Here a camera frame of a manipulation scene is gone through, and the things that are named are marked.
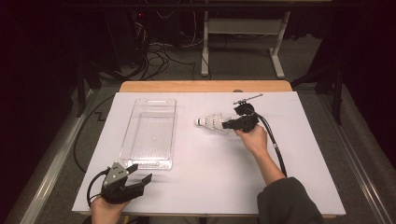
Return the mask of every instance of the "black cable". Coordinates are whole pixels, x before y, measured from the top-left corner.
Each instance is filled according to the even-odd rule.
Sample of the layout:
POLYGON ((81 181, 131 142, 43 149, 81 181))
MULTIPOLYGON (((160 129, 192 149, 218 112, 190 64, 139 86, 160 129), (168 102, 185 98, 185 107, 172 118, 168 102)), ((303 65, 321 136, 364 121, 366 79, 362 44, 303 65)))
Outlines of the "black cable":
POLYGON ((151 47, 159 47, 159 49, 158 50, 154 50, 154 49, 152 49, 152 50, 154 50, 154 52, 161 52, 164 48, 165 48, 165 43, 152 43, 152 44, 150 44, 150 46, 151 47))
POLYGON ((106 170, 104 170, 104 171, 102 171, 101 173, 97 174, 97 175, 93 178, 93 180, 91 181, 90 185, 88 186, 88 190, 87 190, 87 203, 88 203, 88 206, 89 206, 89 207, 91 207, 91 198, 92 198, 92 197, 91 197, 91 188, 92 188, 93 183, 94 183, 101 175, 108 175, 108 172, 110 172, 110 167, 107 167, 106 170))
POLYGON ((283 175, 285 177, 287 177, 288 173, 286 172, 286 167, 285 167, 285 163, 283 162, 282 154, 280 153, 279 147, 277 146, 276 140, 274 138, 274 135, 272 133, 272 130, 271 130, 271 127, 270 127, 268 121, 263 116, 258 114, 257 112, 255 112, 255 111, 253 111, 253 110, 251 110, 249 108, 246 108, 246 110, 249 110, 250 112, 252 112, 255 115, 257 115, 257 117, 259 117, 259 119, 262 121, 262 124, 264 125, 265 129, 268 132, 268 135, 271 138, 271 141, 273 142, 273 146, 274 146, 274 149, 275 149, 275 152, 276 152, 276 155, 277 155, 277 159, 279 160, 280 170, 282 171, 283 175))
POLYGON ((102 101, 99 105, 97 105, 97 106, 92 110, 92 112, 87 116, 87 118, 85 118, 84 122, 81 124, 81 127, 80 127, 79 130, 78 130, 78 133, 77 133, 77 135, 76 135, 76 141, 75 141, 75 143, 74 143, 74 145, 73 145, 73 157, 74 157, 74 160, 75 160, 75 162, 76 162, 77 167, 79 168, 80 171, 82 171, 82 173, 87 173, 87 171, 86 171, 84 168, 82 168, 82 166, 81 166, 81 165, 79 164, 79 162, 78 162, 78 158, 77 158, 77 142, 78 142, 78 139, 79 139, 79 137, 80 137, 80 135, 81 135, 81 132, 82 132, 82 130, 83 130, 85 124, 87 123, 87 121, 88 121, 88 119, 91 117, 91 115, 96 111, 97 108, 99 108, 99 106, 101 106, 102 104, 104 104, 106 101, 108 101, 109 99, 111 99, 111 98, 113 98, 113 97, 114 97, 114 95, 112 95, 112 96, 110 96, 110 97, 107 97, 104 101, 102 101))
POLYGON ((147 54, 145 55, 145 62, 146 62, 145 72, 142 73, 142 76, 139 78, 139 80, 143 80, 143 78, 145 77, 145 74, 149 70, 149 59, 148 59, 148 55, 147 54))
POLYGON ((141 64, 137 67, 136 70, 134 70, 132 73, 126 75, 126 77, 131 78, 137 76, 139 73, 141 73, 145 68, 146 68, 146 60, 143 60, 141 64))
POLYGON ((167 69, 168 65, 169 65, 169 59, 164 58, 164 57, 159 53, 159 51, 157 51, 157 52, 148 51, 148 53, 152 53, 152 54, 157 55, 157 57, 152 57, 152 58, 150 58, 150 59, 148 60, 148 64, 151 65, 151 66, 153 66, 153 67, 158 67, 158 69, 157 69, 157 71, 156 71, 155 73, 153 73, 153 74, 150 74, 150 73, 148 72, 148 77, 143 78, 143 80, 147 80, 147 79, 149 79, 149 78, 152 79, 153 77, 159 75, 160 73, 162 73, 163 71, 165 71, 165 70, 167 69), (152 63, 150 62, 151 60, 154 60, 154 59, 157 59, 157 58, 161 59, 161 60, 163 61, 163 63, 161 63, 161 64, 159 64, 159 65, 156 65, 156 64, 152 64, 152 63))
POLYGON ((92 198, 97 197, 97 196, 99 196, 99 195, 101 195, 101 194, 98 193, 98 194, 92 195, 92 196, 90 197, 90 201, 92 200, 92 198))
POLYGON ((168 59, 169 59, 170 61, 172 61, 172 62, 180 63, 180 64, 186 64, 186 65, 192 65, 191 74, 192 74, 192 78, 193 78, 196 63, 183 63, 183 62, 181 62, 181 61, 178 61, 178 60, 175 60, 175 59, 171 58, 171 56, 169 56, 168 53, 166 53, 165 46, 163 46, 163 53, 164 53, 164 54, 166 55, 166 57, 168 57, 168 59))

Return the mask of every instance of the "sleeve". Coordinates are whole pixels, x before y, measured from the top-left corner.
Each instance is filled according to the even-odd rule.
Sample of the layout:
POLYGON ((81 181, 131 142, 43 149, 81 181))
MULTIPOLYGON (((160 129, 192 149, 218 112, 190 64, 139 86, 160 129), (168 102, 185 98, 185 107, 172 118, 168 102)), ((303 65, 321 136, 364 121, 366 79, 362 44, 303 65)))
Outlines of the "sleeve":
POLYGON ((317 206, 296 178, 284 178, 267 186, 257 197, 261 224, 323 223, 317 206))

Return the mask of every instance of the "transparent plastic tray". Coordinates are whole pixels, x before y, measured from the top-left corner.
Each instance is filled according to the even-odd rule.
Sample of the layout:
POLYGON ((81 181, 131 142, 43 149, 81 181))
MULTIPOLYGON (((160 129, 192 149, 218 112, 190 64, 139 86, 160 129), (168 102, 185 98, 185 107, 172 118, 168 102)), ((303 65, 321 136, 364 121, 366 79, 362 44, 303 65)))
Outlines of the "transparent plastic tray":
POLYGON ((120 160, 139 169, 171 169, 175 99, 137 99, 125 134, 120 160))

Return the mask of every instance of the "white table surface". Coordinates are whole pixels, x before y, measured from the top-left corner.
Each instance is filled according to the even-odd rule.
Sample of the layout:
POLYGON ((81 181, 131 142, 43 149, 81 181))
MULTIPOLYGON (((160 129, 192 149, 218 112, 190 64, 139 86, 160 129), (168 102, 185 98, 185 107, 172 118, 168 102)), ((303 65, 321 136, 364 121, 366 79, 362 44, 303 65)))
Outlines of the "white table surface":
MULTIPOLYGON (((138 170, 127 185, 153 173, 142 197, 134 199, 125 213, 181 216, 256 216, 257 194, 265 187, 260 170, 242 141, 233 133, 212 132, 194 121, 213 113, 234 119, 233 102, 259 92, 119 92, 92 155, 73 211, 89 213, 87 188, 99 172, 119 160, 128 120, 139 98, 176 99, 173 167, 169 171, 138 170)), ((346 213, 318 143, 296 92, 264 92, 249 101, 264 116, 279 145, 289 176, 298 178, 323 215, 346 213)), ((278 164, 269 140, 268 150, 278 164)), ((99 193, 104 178, 92 187, 99 193)))

